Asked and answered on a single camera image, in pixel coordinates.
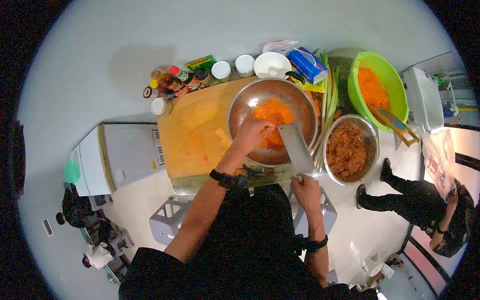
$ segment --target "forearm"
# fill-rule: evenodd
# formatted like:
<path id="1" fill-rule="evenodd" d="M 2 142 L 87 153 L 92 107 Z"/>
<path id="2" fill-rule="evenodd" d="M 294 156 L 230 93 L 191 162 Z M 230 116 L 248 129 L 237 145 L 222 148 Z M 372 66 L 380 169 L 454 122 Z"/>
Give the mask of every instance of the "forearm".
<path id="1" fill-rule="evenodd" d="M 233 175 L 244 157 L 245 155 L 235 148 L 230 148 L 225 152 L 215 170 L 219 173 Z M 165 253 L 182 262 L 187 261 L 193 251 L 202 244 L 218 214 L 226 192 L 226 188 L 219 186 L 216 180 L 209 178 L 193 199 L 181 228 L 165 249 Z"/>
<path id="2" fill-rule="evenodd" d="M 323 241 L 325 239 L 324 219 L 321 209 L 318 212 L 307 214 L 308 236 L 310 240 Z M 323 287 L 327 286 L 328 247 L 325 245 L 315 253 L 305 255 L 305 264 Z"/>
<path id="3" fill-rule="evenodd" d="M 448 225 L 450 224 L 450 221 L 452 220 L 452 214 L 447 213 L 443 217 L 443 219 L 440 221 L 438 224 L 438 227 L 441 231 L 446 231 L 448 229 Z M 438 230 L 435 228 L 435 232 L 433 234 L 432 240 L 430 241 L 430 249 L 435 249 L 435 247 L 444 239 L 443 233 L 438 232 Z"/>

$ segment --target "grated carrot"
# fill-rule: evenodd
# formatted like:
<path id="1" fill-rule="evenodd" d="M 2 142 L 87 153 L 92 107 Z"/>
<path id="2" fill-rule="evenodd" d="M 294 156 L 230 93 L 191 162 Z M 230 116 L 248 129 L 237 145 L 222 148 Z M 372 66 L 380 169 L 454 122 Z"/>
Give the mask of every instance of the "grated carrot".
<path id="1" fill-rule="evenodd" d="M 290 105 L 274 97 L 257 105 L 253 110 L 252 116 L 257 119 L 268 120 L 275 126 L 289 124 L 295 121 L 295 115 L 290 109 Z M 277 128 L 263 140 L 260 147 L 273 150 L 282 150 L 285 147 Z"/>
<path id="2" fill-rule="evenodd" d="M 363 101 L 377 108 L 390 109 L 387 92 L 371 68 L 359 68 L 358 81 Z"/>

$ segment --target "shoe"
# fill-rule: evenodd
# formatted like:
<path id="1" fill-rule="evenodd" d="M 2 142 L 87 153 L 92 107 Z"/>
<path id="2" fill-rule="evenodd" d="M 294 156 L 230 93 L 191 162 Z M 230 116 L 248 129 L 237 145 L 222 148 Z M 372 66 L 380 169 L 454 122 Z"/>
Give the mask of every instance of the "shoe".
<path id="1" fill-rule="evenodd" d="M 361 205 L 359 204 L 359 197 L 367 192 L 367 188 L 365 187 L 365 184 L 359 185 L 357 188 L 357 192 L 355 193 L 355 206 L 357 209 L 362 209 Z"/>
<path id="2" fill-rule="evenodd" d="M 380 173 L 380 181 L 384 182 L 387 181 L 390 176 L 392 176 L 392 168 L 390 167 L 390 159 L 384 159 L 384 165 L 382 166 L 382 172 Z"/>

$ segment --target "knife handle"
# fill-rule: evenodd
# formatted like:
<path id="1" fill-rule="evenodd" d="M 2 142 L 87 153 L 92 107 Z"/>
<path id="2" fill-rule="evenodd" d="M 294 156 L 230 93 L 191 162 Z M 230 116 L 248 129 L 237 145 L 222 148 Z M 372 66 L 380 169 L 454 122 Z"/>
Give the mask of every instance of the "knife handle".
<path id="1" fill-rule="evenodd" d="M 303 185 L 303 174 L 297 174 L 297 180 L 299 181 L 300 185 Z"/>

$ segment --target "yellow package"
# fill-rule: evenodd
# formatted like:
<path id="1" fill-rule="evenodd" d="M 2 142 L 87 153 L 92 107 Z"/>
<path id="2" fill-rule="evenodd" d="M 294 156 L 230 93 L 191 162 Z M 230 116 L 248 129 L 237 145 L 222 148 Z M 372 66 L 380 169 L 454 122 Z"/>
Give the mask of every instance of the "yellow package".
<path id="1" fill-rule="evenodd" d="M 291 77 L 293 82 L 295 82 L 299 87 L 301 87 L 302 90 L 304 91 L 313 91 L 313 92 L 319 92 L 319 93 L 324 93 L 325 92 L 325 80 L 322 80 L 318 84 L 311 84 L 311 83 L 306 83 L 304 85 L 301 84 L 300 81 L 297 79 Z"/>

